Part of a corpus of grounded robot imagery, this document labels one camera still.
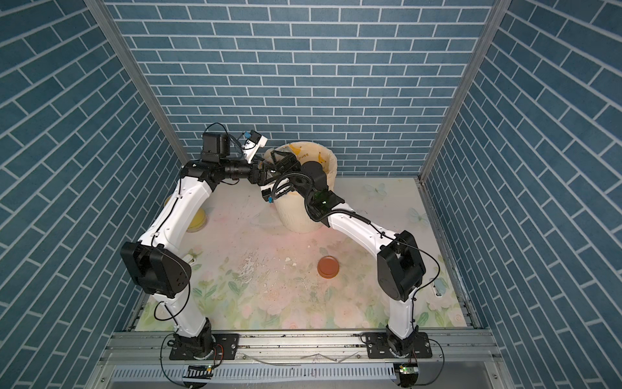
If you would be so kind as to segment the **red-brown jar lid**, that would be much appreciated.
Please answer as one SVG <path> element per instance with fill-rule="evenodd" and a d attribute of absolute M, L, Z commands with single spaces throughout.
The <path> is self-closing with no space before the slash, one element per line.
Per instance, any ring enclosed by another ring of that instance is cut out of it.
<path fill-rule="evenodd" d="M 333 256 L 324 256 L 317 262 L 317 272 L 322 278 L 335 278 L 338 275 L 339 271 L 340 263 Z"/>

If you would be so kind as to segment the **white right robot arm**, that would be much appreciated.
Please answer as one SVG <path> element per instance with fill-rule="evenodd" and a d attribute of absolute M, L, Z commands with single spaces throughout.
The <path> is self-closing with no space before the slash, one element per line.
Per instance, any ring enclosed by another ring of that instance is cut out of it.
<path fill-rule="evenodd" d="M 274 203 L 289 192 L 303 199 L 310 220 L 344 233 L 377 259 L 377 283 L 391 299 L 386 326 L 387 343 L 398 358 L 416 354 L 422 339 L 416 325 L 416 294 L 426 286 L 426 267 L 414 236 L 395 233 L 356 213 L 344 199 L 330 190 L 327 175 L 318 162 L 266 162 L 265 201 Z"/>

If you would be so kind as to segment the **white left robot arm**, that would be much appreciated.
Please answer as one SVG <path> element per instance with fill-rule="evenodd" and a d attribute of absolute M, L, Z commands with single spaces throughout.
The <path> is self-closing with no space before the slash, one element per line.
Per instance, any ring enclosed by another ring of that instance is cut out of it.
<path fill-rule="evenodd" d="M 169 340 L 171 357 L 177 360 L 223 358 L 225 352 L 212 335 L 209 319 L 192 298 L 191 265 L 181 257 L 181 242 L 195 214 L 227 179 L 246 179 L 261 188 L 284 173 L 298 171 L 300 162 L 292 152 L 273 151 L 269 158 L 256 153 L 267 143 L 257 131 L 243 135 L 241 158 L 230 158 L 237 140 L 228 131 L 202 134 L 198 160 L 187 162 L 162 212 L 135 242 L 125 242 L 121 258 L 133 282 L 156 300 L 153 317 L 173 324 Z"/>

